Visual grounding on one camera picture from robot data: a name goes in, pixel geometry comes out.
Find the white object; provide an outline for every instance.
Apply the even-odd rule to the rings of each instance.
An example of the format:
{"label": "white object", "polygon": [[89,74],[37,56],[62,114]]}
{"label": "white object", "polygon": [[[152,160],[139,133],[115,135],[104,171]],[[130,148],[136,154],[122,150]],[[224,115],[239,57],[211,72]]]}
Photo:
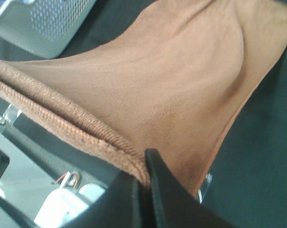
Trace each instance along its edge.
{"label": "white object", "polygon": [[64,188],[67,185],[67,182],[69,181],[69,179],[71,178],[72,174],[70,172],[67,172],[66,175],[64,176],[61,184],[60,184],[60,188]]}
{"label": "white object", "polygon": [[85,211],[105,190],[96,184],[84,185],[79,194],[66,188],[52,191],[34,222],[41,228],[58,228]]}
{"label": "white object", "polygon": [[43,58],[57,57],[96,0],[6,0],[0,7],[0,37]]}
{"label": "white object", "polygon": [[5,110],[3,117],[4,119],[10,123],[14,124],[17,118],[21,115],[22,111],[17,109],[15,106],[9,104],[8,108]]}
{"label": "white object", "polygon": [[41,228],[58,228],[87,209],[89,201],[67,189],[56,189],[46,198],[34,222]]}
{"label": "white object", "polygon": [[86,184],[79,190],[79,193],[92,203],[99,199],[104,192],[105,189],[96,184]]}

